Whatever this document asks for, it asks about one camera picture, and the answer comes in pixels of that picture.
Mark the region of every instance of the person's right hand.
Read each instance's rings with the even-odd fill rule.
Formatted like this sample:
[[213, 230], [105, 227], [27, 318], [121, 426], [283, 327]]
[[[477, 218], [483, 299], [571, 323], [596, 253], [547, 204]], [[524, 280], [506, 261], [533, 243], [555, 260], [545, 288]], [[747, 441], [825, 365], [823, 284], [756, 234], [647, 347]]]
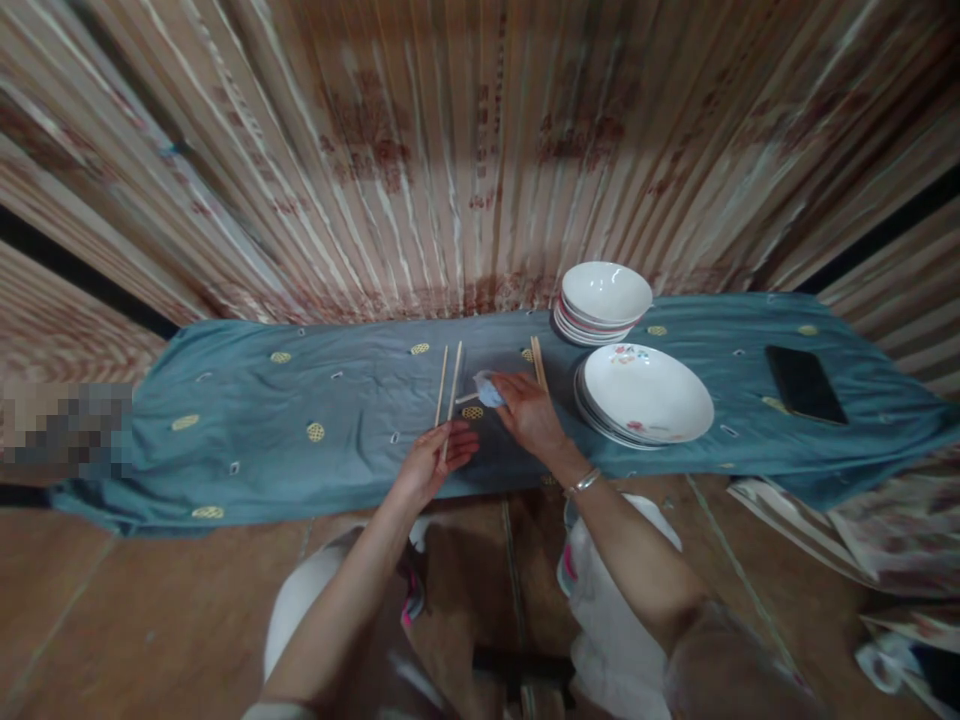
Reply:
[[503, 424], [522, 448], [546, 464], [567, 442], [550, 396], [523, 373], [498, 373], [490, 380], [507, 403], [496, 408]]

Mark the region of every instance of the stack of bowls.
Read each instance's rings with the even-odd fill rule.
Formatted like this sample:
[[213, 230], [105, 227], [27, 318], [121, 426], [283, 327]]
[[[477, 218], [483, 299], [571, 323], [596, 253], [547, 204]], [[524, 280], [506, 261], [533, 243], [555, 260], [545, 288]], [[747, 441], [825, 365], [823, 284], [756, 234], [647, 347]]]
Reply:
[[689, 442], [713, 424], [713, 399], [679, 360], [643, 345], [599, 348], [577, 368], [577, 409], [604, 437], [635, 450]]
[[553, 320], [575, 345], [607, 345], [623, 340], [652, 304], [650, 285], [630, 268], [587, 262], [563, 276]]

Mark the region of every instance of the black phone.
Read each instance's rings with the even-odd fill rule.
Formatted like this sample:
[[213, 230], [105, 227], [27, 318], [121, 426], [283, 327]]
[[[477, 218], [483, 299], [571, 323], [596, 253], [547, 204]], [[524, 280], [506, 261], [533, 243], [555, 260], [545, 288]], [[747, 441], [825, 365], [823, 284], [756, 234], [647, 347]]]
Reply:
[[811, 352], [768, 345], [767, 361], [784, 407], [794, 415], [849, 425], [820, 358]]

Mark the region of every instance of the silver bracelet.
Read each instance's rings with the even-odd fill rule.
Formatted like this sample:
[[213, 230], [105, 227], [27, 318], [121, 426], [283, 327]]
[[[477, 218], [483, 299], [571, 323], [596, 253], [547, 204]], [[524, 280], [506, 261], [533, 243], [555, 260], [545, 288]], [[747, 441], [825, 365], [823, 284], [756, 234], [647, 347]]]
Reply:
[[576, 485], [571, 485], [566, 490], [564, 490], [563, 494], [566, 495], [567, 497], [573, 497], [577, 493], [582, 493], [588, 487], [593, 485], [593, 483], [595, 483], [597, 481], [597, 478], [599, 477], [600, 477], [600, 471], [594, 468], [593, 470], [587, 473], [586, 477], [584, 477], [583, 480], [578, 482]]

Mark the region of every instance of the blue tablecloth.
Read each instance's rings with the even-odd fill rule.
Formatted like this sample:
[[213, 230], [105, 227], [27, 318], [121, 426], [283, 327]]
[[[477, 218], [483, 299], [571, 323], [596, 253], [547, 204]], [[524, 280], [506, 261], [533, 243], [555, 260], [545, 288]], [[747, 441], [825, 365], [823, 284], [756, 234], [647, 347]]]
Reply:
[[[760, 475], [824, 510], [960, 439], [960, 406], [904, 376], [813, 297], [746, 293], [660, 298], [631, 332], [628, 341], [686, 363], [716, 407], [700, 439], [631, 450], [579, 417], [573, 372], [590, 349], [559, 338], [549, 318], [520, 311], [361, 326], [198, 323], [177, 334], [139, 388], [114, 438], [114, 462], [55, 486], [51, 502], [128, 534], [375, 505], [413, 439], [433, 426], [444, 347], [446, 417], [458, 341], [461, 395], [480, 369], [532, 372], [522, 356], [532, 334], [564, 427], [608, 476]], [[816, 353], [849, 426], [779, 409], [767, 345]], [[477, 403], [457, 412], [464, 407]], [[442, 497], [541, 482], [545, 469], [492, 410], [472, 422], [481, 450], [447, 481]]]

